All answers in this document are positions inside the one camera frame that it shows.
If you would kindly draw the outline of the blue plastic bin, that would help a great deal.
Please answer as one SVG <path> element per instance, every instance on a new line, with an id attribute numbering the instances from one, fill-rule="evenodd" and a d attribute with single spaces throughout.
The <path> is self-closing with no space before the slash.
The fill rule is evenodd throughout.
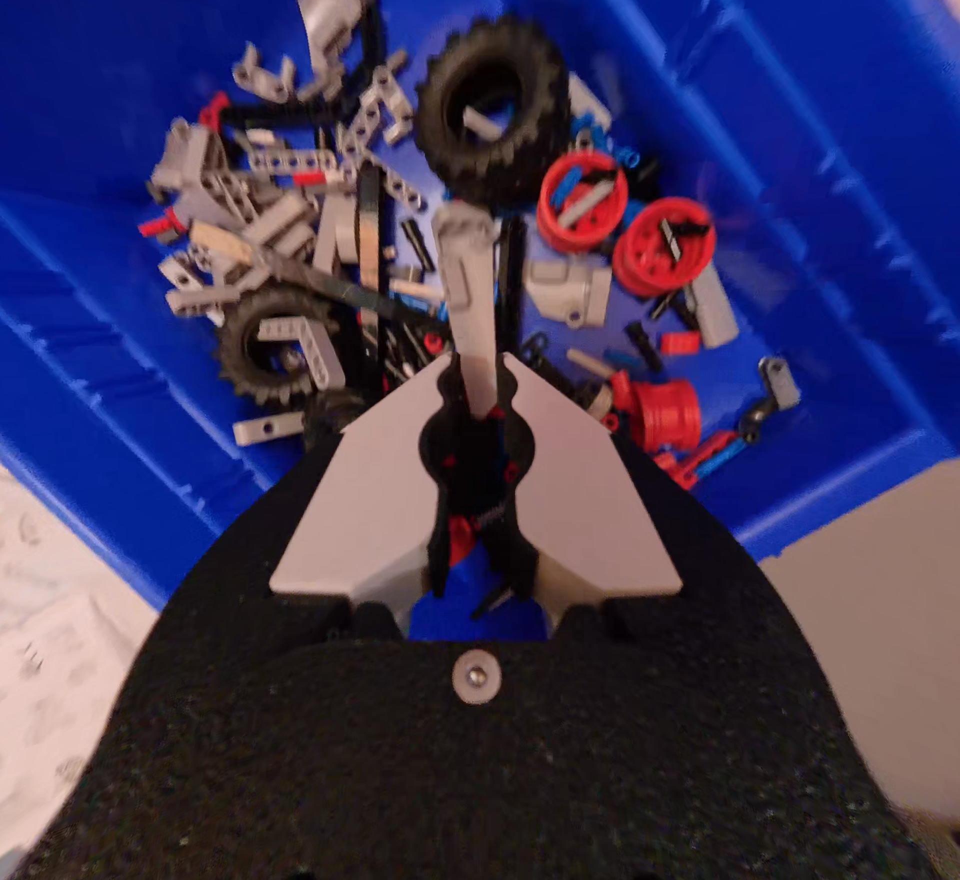
<path id="1" fill-rule="evenodd" d="M 795 413 L 695 488 L 763 560 L 958 452 L 958 23 L 942 0 L 382 0 L 411 73 L 534 17 L 717 220 L 738 312 L 687 367 L 704 428 L 785 356 Z M 247 42 L 306 57 L 296 0 L 2 0 L 2 464 L 161 606 L 298 458 L 239 451 L 212 325 L 138 234 L 176 117 Z"/>

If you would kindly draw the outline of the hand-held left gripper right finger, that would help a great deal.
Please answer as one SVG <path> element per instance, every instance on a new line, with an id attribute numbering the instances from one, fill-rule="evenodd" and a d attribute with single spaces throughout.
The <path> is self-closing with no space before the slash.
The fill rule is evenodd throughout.
<path id="1" fill-rule="evenodd" d="M 552 629 L 574 607 L 672 597 L 682 579 L 613 436 L 509 353 L 497 359 L 518 476 L 507 513 L 536 553 L 532 598 Z"/>

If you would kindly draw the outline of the large black toy tire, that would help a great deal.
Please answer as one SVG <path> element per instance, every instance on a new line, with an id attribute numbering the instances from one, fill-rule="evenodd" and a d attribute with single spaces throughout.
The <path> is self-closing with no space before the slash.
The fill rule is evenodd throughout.
<path id="1" fill-rule="evenodd" d="M 569 70 L 542 26 L 515 13 L 451 32 L 415 86 L 414 142 L 454 198 L 494 209 L 537 199 L 570 142 Z M 467 107 L 513 104 L 487 141 L 464 126 Z"/>

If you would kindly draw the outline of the small black toy tire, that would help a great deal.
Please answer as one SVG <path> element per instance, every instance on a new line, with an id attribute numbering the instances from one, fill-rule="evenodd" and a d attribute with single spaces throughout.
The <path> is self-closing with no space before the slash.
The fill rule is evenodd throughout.
<path id="1" fill-rule="evenodd" d="M 315 394 L 317 385 L 297 336 L 260 337 L 263 322 L 306 319 L 319 322 L 331 338 L 340 333 L 339 309 L 297 286 L 269 283 L 244 293 L 226 307 L 214 356 L 219 377 L 238 396 L 261 407 L 289 408 Z"/>
<path id="2" fill-rule="evenodd" d="M 373 400 L 368 394 L 352 387 L 311 394 L 302 411 L 304 451 L 311 451 L 330 437 L 338 437 L 372 405 Z"/>

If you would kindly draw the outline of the white instruction booklet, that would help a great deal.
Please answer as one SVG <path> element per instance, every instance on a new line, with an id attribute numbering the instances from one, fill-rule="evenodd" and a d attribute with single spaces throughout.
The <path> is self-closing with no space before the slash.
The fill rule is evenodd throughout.
<path id="1" fill-rule="evenodd" d="M 1 468 L 1 876 L 64 805 L 159 613 Z"/>

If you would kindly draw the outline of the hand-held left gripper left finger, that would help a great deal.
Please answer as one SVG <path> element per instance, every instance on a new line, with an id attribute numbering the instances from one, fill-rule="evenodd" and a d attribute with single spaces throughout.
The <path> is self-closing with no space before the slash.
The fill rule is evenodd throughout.
<path id="1" fill-rule="evenodd" d="M 270 577 L 279 596 L 379 603 L 400 626 L 423 598 L 439 488 L 420 442 L 460 386 L 460 357 L 441 355 L 341 432 L 336 450 Z"/>

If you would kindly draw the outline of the pile of toy brick parts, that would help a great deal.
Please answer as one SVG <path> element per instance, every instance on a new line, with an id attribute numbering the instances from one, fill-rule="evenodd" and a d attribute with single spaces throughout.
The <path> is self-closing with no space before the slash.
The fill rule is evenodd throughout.
<path id="1" fill-rule="evenodd" d="M 269 283 L 301 288 L 338 307 L 340 333 L 331 337 L 320 322 L 306 318 L 274 319 L 262 323 L 260 338 L 298 337 L 316 393 L 347 387 L 374 403 L 435 357 L 457 354 L 431 223 L 442 205 L 460 201 L 486 210 L 498 230 L 497 358 L 513 354 L 613 434 L 632 438 L 626 416 L 614 409 L 614 373 L 623 370 L 633 381 L 654 384 L 684 380 L 672 375 L 664 358 L 738 338 L 715 266 L 717 241 L 711 265 L 679 290 L 641 298 L 618 283 L 613 255 L 619 237 L 644 206 L 676 195 L 661 189 L 657 154 L 618 142 L 609 106 L 575 71 L 567 68 L 571 120 L 564 154 L 610 154 L 629 191 L 621 227 L 581 256 L 558 253 L 541 237 L 541 190 L 534 202 L 495 209 L 454 197 L 430 169 L 414 139 L 418 98 L 413 103 L 398 78 L 406 52 L 389 52 L 379 0 L 297 5 L 309 46 L 309 80 L 298 82 L 289 56 L 279 71 L 266 70 L 258 47 L 247 44 L 232 76 L 257 102 L 232 104 L 220 92 L 196 121 L 176 118 L 146 183 L 164 210 L 139 231 L 177 247 L 159 266 L 172 286 L 166 301 L 175 316 L 206 316 L 220 329 L 227 307 L 247 292 Z M 511 102 L 468 106 L 463 125 L 491 141 L 513 112 Z M 455 437 L 480 457 L 486 437 L 501 436 L 494 426 L 474 427 L 475 421 L 503 416 L 498 379 L 496 405 L 485 419 L 476 419 L 460 361 L 459 373 L 461 384 L 454 388 L 464 412 Z M 653 454 L 684 489 L 757 444 L 771 418 L 799 406 L 802 395 L 785 358 L 761 358 L 758 375 L 763 392 L 732 429 L 703 438 L 702 419 L 693 451 Z M 302 436 L 306 399 L 289 407 L 262 406 L 269 415 L 236 422 L 236 444 Z"/>

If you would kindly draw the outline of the red toy wheel rim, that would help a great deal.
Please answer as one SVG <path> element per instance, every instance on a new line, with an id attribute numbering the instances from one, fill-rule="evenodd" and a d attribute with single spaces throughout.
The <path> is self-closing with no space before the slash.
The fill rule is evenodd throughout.
<path id="1" fill-rule="evenodd" d="M 639 382 L 620 370 L 608 384 L 613 408 L 627 418 L 634 444 L 645 453 L 691 452 L 701 442 L 701 407 L 691 382 Z"/>
<path id="2" fill-rule="evenodd" d="M 614 156 L 573 150 L 554 161 L 542 180 L 537 230 L 560 254 L 592 254 L 618 232 L 628 201 L 626 174 Z"/>
<path id="3" fill-rule="evenodd" d="M 670 196 L 647 204 L 618 238 L 613 274 L 630 294 L 658 298 L 689 286 L 714 260 L 714 217 L 699 202 Z"/>

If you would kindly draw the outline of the light grey toy panel piece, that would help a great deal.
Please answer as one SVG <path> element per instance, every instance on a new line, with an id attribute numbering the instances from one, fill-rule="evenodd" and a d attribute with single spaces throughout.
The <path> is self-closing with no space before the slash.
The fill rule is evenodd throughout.
<path id="1" fill-rule="evenodd" d="M 460 200 L 441 205 L 431 228 L 466 402 L 474 418 L 485 419 L 498 403 L 498 229 L 486 210 Z"/>

